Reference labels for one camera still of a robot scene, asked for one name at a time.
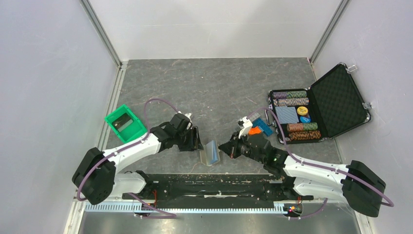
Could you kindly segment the grey card holder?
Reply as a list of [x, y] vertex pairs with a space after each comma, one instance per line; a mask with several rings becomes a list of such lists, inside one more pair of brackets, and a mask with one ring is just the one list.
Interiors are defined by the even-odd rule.
[[212, 140], [200, 151], [200, 162], [205, 166], [212, 166], [220, 161], [220, 151], [217, 141]]

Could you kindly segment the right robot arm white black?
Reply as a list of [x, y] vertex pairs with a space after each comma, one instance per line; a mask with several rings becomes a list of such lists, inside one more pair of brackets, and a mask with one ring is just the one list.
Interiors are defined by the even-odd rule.
[[311, 196], [341, 201], [369, 217], [378, 217], [383, 205], [386, 183], [360, 161], [329, 164], [290, 155], [272, 146], [262, 134], [234, 135], [218, 148], [231, 158], [245, 156], [257, 161], [269, 173], [283, 177], [281, 192], [288, 199]]

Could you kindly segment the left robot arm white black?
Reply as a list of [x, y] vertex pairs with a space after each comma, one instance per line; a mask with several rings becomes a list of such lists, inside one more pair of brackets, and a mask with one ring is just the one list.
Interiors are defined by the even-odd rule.
[[148, 136], [104, 151], [96, 147], [89, 149], [76, 169], [72, 183], [93, 205], [125, 193], [134, 193], [143, 199], [150, 197], [153, 185], [143, 172], [123, 174], [121, 171], [173, 146], [181, 152], [203, 150], [198, 128], [193, 125], [191, 116], [191, 113], [178, 112], [170, 121], [151, 128]]

